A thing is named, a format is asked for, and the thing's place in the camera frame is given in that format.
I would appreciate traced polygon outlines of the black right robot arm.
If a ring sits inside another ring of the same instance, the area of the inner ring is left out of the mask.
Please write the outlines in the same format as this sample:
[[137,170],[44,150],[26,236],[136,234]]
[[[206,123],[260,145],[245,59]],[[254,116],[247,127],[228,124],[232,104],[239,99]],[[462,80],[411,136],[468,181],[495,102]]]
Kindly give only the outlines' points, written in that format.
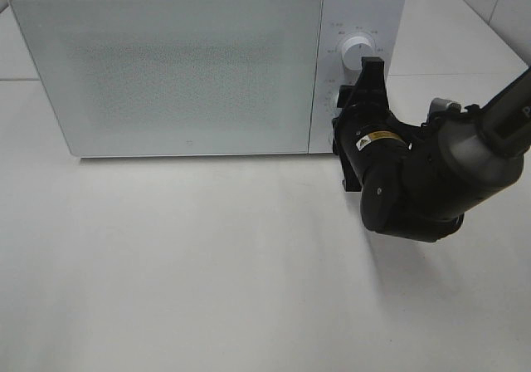
[[391,111],[384,63],[365,57],[342,86],[332,121],[343,187],[361,195],[364,227],[435,242],[455,233],[465,213],[514,184],[530,147],[530,74],[486,105],[435,98],[421,125]]

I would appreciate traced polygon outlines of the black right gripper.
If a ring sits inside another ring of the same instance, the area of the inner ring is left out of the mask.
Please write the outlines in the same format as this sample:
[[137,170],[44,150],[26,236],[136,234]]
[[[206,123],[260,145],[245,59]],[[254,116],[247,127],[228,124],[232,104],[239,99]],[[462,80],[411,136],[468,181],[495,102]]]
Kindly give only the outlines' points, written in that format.
[[343,170],[343,187],[360,192],[369,177],[389,176],[404,193],[403,160],[415,142],[415,127],[401,122],[389,109],[385,62],[378,56],[363,56],[355,86],[340,86],[332,119],[333,152]]

